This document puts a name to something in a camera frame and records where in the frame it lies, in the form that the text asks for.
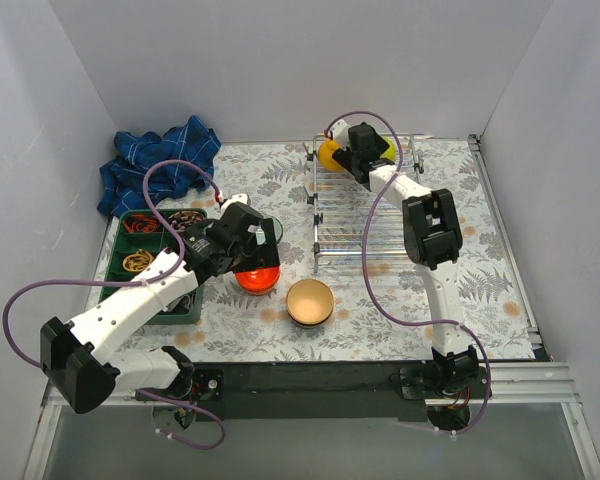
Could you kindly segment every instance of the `table surface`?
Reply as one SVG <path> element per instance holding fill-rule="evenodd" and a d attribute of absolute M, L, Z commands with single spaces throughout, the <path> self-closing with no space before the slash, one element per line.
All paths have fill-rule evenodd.
<path fill-rule="evenodd" d="M 490 358 L 533 358 L 527 313 L 517 297 L 514 274 L 505 260 L 467 142 L 426 140 L 418 142 L 417 149 L 425 161 L 421 182 L 431 188 L 448 188 L 456 202 L 464 238 L 458 283 L 467 325 Z M 205 283 L 202 316 L 196 325 L 144 326 L 122 350 L 175 345 L 198 362 L 431 358 L 431 327 L 401 327 L 382 317 L 369 300 L 357 262 L 323 268 L 323 259 L 314 275 L 313 207 L 307 205 L 303 189 L 311 189 L 313 176 L 305 170 L 304 160 L 297 142 L 222 146 L 215 159 L 215 181 L 225 195 L 247 192 L 257 210 L 277 217 L 284 226 L 280 280 L 268 295 L 252 296 L 232 274 L 213 278 Z M 159 206 L 201 207 L 211 217 L 219 215 L 211 190 L 190 190 L 186 197 L 168 199 Z M 118 220 L 113 219 L 97 266 L 98 279 L 104 277 L 117 226 Z M 391 313 L 410 321 L 429 319 L 424 285 L 406 257 L 375 259 L 370 271 L 374 289 Z M 290 320 L 285 296 L 294 282 L 308 277 L 332 288 L 336 307 L 327 322 L 307 330 Z M 99 288 L 92 289 L 88 306 L 97 303 L 99 294 Z"/>

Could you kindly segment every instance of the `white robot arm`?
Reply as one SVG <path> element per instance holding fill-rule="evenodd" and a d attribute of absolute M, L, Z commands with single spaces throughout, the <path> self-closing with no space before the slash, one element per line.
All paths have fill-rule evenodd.
<path fill-rule="evenodd" d="M 165 250 L 133 280 L 94 308 L 63 323 L 53 318 L 40 331 L 43 372 L 76 413 L 100 405 L 112 392 L 157 389 L 174 399 L 191 392 L 194 366 L 174 347 L 116 353 L 139 327 L 174 300 L 212 276 L 280 265 L 273 220 L 232 197 L 218 220 L 205 220 L 183 234 L 184 261 L 161 281 L 148 279 L 169 270 L 178 254 Z"/>
<path fill-rule="evenodd" d="M 396 172 L 395 165 L 380 158 L 387 142 L 371 126 L 362 123 L 351 127 L 344 120 L 336 122 L 328 134 L 340 146 L 333 159 L 358 183 L 380 193 Z M 383 196 L 403 213 L 405 248 L 424 281 L 431 319 L 463 323 L 457 285 L 462 235 L 451 192 L 431 190 L 399 173 Z M 477 372 L 476 352 L 456 326 L 434 325 L 432 347 L 434 361 L 444 364 L 449 377 L 462 380 L 456 368 L 461 364 L 467 368 L 460 376 Z"/>

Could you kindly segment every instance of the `metal rack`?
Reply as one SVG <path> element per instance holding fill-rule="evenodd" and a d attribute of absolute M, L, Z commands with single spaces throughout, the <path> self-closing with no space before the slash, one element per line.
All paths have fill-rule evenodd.
<path fill-rule="evenodd" d="M 411 172 L 412 178 L 420 183 L 424 172 L 422 152 L 417 152 L 417 139 L 413 134 L 399 135 L 408 144 L 404 147 L 404 172 Z M 358 185 L 351 175 L 344 172 L 326 170 L 317 161 L 318 142 L 324 135 L 313 137 L 313 151 L 305 146 L 307 160 L 313 163 L 312 191 L 307 192 L 308 202 L 313 204 L 314 224 L 314 274 L 318 274 L 327 260 L 338 260 L 359 265 L 362 254 L 362 232 L 374 200 L 364 187 Z M 409 263 L 404 248 L 402 213 L 386 200 L 381 200 L 372 223 L 373 231 L 381 235 L 370 236 L 369 257 L 391 258 L 392 262 Z"/>

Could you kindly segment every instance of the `blue towel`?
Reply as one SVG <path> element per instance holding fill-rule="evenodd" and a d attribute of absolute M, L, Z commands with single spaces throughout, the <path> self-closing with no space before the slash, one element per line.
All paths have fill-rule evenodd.
<path fill-rule="evenodd" d="M 156 163 L 171 158 L 186 160 L 213 177 L 213 157 L 220 149 L 220 140 L 214 131 L 207 129 L 195 115 L 185 126 L 170 129 L 163 138 L 153 132 L 141 137 L 117 132 L 113 143 L 120 154 L 100 167 L 104 194 L 98 210 L 117 217 L 128 210 L 147 208 L 142 196 L 142 179 Z M 192 186 L 202 191 L 208 182 L 182 165 L 169 165 L 151 176 L 149 195 L 156 204 L 167 197 L 184 197 Z"/>

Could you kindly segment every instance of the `orange bowl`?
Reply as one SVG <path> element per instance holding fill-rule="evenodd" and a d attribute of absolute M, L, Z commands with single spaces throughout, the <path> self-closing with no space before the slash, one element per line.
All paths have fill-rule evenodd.
<path fill-rule="evenodd" d="M 280 278 L 280 267 L 259 268 L 250 272 L 236 273 L 238 284 L 253 295 L 269 293 Z"/>

